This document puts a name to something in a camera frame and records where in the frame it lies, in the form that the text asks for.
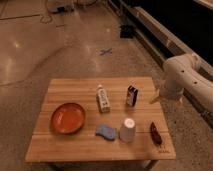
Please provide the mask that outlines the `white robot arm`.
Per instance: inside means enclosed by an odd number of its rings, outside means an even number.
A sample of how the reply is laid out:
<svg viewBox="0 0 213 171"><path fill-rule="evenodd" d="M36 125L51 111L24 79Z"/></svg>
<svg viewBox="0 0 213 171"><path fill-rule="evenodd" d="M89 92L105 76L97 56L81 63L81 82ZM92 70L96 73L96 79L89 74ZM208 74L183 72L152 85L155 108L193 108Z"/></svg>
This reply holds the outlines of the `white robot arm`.
<svg viewBox="0 0 213 171"><path fill-rule="evenodd" d="M160 98L181 103L184 90L192 94L209 112L213 112L213 82L198 73L201 58L193 53L174 56L164 61L165 81L149 103Z"/></svg>

